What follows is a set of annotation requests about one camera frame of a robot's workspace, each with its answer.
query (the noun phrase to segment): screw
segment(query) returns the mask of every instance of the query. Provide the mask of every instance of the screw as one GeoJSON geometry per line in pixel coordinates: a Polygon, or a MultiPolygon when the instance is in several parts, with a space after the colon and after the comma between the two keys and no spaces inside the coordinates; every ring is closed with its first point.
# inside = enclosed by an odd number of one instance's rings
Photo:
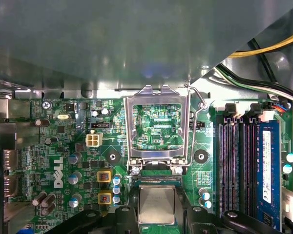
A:
{"type": "Polygon", "coordinates": [[[52,107],[52,104],[50,102],[48,102],[48,101],[44,101],[42,103],[42,108],[45,109],[45,110],[51,109],[51,107],[52,107]]]}
{"type": "Polygon", "coordinates": [[[140,173],[140,168],[139,167],[132,167],[131,173],[135,176],[138,175],[140,173]]]}
{"type": "Polygon", "coordinates": [[[89,214],[87,214],[87,217],[88,217],[88,218],[92,218],[92,217],[94,217],[94,216],[96,216],[95,213],[89,213],[89,214]]]}
{"type": "Polygon", "coordinates": [[[126,211],[129,211],[129,209],[128,209],[127,207],[123,207],[123,208],[122,208],[122,211],[123,211],[123,212],[126,212],[126,211]]]}
{"type": "Polygon", "coordinates": [[[231,217],[231,218],[237,218],[238,217],[238,215],[235,213],[235,212],[228,212],[228,214],[227,214],[229,217],[231,217]]]}
{"type": "Polygon", "coordinates": [[[195,206],[195,207],[193,207],[193,210],[195,212],[200,212],[202,209],[200,207],[195,206]]]}
{"type": "Polygon", "coordinates": [[[175,170],[175,173],[178,174],[178,175],[181,175],[182,174],[182,171],[183,171],[182,170],[182,167],[175,167],[174,170],[175,170]]]}

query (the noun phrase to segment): white wire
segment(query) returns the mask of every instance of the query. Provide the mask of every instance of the white wire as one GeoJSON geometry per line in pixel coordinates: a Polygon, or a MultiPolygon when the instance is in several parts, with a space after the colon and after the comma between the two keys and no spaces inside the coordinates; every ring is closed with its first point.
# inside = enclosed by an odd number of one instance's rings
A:
{"type": "Polygon", "coordinates": [[[285,97],[285,98],[293,101],[293,96],[291,96],[289,94],[286,94],[284,92],[281,92],[279,90],[266,88],[266,87],[259,87],[259,86],[250,86],[250,87],[255,88],[255,89],[260,89],[260,90],[266,91],[266,92],[271,93],[271,94],[277,94],[277,95],[280,95],[282,97],[285,97]]]}
{"type": "MultiPolygon", "coordinates": [[[[232,84],[234,86],[237,86],[234,83],[232,83],[232,81],[230,81],[229,77],[228,78],[225,77],[217,68],[215,68],[215,71],[217,72],[218,75],[220,75],[220,77],[222,79],[226,80],[228,83],[230,83],[230,84],[232,84]]],[[[291,96],[291,95],[289,95],[287,93],[284,93],[282,91],[276,90],[276,89],[266,88],[266,87],[261,87],[261,86],[244,85],[244,84],[243,84],[243,86],[250,87],[250,88],[253,88],[255,90],[261,90],[261,91],[264,91],[265,93],[268,93],[268,94],[279,95],[279,96],[285,97],[285,98],[293,101],[293,96],[291,96]]]]}

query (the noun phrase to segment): black ram slot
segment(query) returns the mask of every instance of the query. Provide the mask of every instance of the black ram slot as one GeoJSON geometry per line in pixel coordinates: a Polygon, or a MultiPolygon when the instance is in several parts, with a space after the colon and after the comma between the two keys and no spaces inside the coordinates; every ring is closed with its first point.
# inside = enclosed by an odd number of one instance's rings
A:
{"type": "Polygon", "coordinates": [[[240,124],[240,211],[254,216],[256,181],[256,125],[240,124]]]}
{"type": "Polygon", "coordinates": [[[218,125],[219,215],[239,210],[239,125],[218,125]]]}

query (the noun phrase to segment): metal panel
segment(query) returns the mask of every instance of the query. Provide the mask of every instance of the metal panel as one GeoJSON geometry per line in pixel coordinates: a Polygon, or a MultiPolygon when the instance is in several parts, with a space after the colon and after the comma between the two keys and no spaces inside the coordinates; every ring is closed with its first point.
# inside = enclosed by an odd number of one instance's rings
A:
{"type": "Polygon", "coordinates": [[[38,89],[173,88],[293,0],[0,0],[0,77],[38,89]]]}

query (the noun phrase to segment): power connector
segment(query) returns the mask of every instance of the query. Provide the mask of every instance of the power connector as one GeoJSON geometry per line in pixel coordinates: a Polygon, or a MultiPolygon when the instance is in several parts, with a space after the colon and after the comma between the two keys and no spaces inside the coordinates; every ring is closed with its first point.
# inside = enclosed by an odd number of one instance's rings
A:
{"type": "Polygon", "coordinates": [[[293,222],[293,192],[282,188],[282,214],[293,222]]]}

